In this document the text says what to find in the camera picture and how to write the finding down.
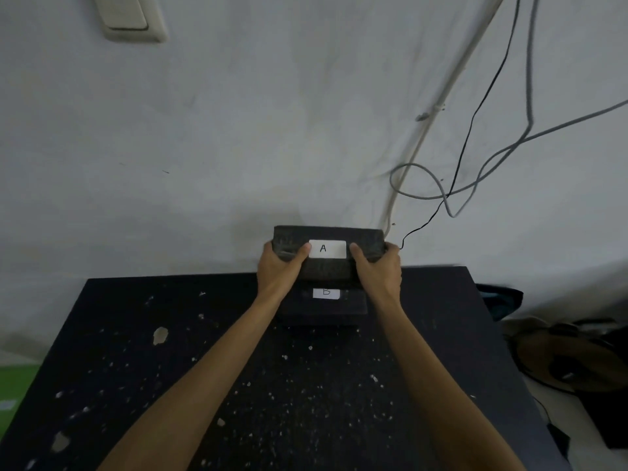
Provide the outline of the person's left hand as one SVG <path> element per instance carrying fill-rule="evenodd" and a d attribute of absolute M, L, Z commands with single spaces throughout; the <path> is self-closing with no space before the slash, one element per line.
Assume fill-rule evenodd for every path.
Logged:
<path fill-rule="evenodd" d="M 291 270 L 289 261 L 280 259 L 272 242 L 264 245 L 257 267 L 257 296 L 265 303 L 279 305 L 297 280 L 300 270 Z"/>

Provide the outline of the person's right hand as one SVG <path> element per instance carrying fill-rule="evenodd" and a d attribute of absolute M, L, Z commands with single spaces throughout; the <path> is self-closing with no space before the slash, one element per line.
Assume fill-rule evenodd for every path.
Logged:
<path fill-rule="evenodd" d="M 370 273 L 357 273 L 375 308 L 382 313 L 401 310 L 400 292 L 402 283 L 399 247 L 386 243 L 386 252 L 372 264 Z"/>

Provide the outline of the dark grey block white label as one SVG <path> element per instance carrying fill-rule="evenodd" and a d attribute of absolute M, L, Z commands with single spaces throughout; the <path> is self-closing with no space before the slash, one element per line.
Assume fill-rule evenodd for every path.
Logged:
<path fill-rule="evenodd" d="M 285 262 L 291 261 L 302 245 L 309 243 L 310 253 L 302 264 L 299 279 L 337 283 L 342 287 L 359 283 L 351 244 L 357 244 L 370 262 L 378 261 L 387 251 L 381 229 L 277 225 L 271 243 L 275 254 Z"/>

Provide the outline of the person's right forearm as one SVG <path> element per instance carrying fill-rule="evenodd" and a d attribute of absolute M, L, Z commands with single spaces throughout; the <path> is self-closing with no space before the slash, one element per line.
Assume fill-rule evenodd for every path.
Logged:
<path fill-rule="evenodd" d="M 387 299 L 375 308 L 445 471 L 526 471 L 411 323 L 401 303 Z"/>

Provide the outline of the person's left forearm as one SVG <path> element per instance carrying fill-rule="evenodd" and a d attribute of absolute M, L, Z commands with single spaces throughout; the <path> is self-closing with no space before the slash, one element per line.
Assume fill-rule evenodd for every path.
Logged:
<path fill-rule="evenodd" d="M 97 471 L 186 471 L 280 302 L 276 291 L 259 293 L 203 358 L 127 430 Z"/>

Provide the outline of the black block white label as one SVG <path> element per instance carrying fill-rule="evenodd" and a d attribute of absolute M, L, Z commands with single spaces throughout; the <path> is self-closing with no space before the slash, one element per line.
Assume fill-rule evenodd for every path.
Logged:
<path fill-rule="evenodd" d="M 351 283 L 297 281 L 281 301 L 279 315 L 295 321 L 349 321 L 368 315 L 367 297 Z"/>

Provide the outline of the black speckled table mat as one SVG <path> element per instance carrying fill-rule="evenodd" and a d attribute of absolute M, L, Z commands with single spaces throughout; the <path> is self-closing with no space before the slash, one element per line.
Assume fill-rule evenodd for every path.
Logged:
<path fill-rule="evenodd" d="M 90 279 L 0 442 L 0 471 L 94 471 L 247 310 L 254 273 Z M 571 471 L 467 268 L 405 268 L 412 324 L 528 471 Z M 274 320 L 191 470 L 438 468 L 372 309 L 356 326 Z"/>

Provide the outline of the dark blue bag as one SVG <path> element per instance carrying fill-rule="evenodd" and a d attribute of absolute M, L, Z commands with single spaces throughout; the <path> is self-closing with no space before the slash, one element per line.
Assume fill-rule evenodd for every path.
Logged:
<path fill-rule="evenodd" d="M 524 293 L 517 289 L 496 285 L 475 285 L 494 322 L 498 322 L 521 308 Z"/>

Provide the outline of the brown round fan base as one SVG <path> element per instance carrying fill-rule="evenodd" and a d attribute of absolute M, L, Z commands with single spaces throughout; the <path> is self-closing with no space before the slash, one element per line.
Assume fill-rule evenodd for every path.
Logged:
<path fill-rule="evenodd" d="M 507 338 L 517 368 L 529 379 L 567 394 L 628 389 L 628 356 L 604 335 L 559 323 Z"/>

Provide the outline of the green mat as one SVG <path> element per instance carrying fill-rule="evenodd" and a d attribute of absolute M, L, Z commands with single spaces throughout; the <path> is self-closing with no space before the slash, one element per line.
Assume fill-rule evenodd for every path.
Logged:
<path fill-rule="evenodd" d="M 39 368 L 39 365 L 0 367 L 0 439 L 8 430 Z"/>

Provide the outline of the white wall switch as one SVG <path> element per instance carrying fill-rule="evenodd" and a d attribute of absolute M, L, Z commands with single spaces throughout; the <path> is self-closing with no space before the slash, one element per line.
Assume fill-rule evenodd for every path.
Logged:
<path fill-rule="evenodd" d="M 120 43 L 160 44 L 168 29 L 159 0 L 94 0 L 106 39 Z"/>

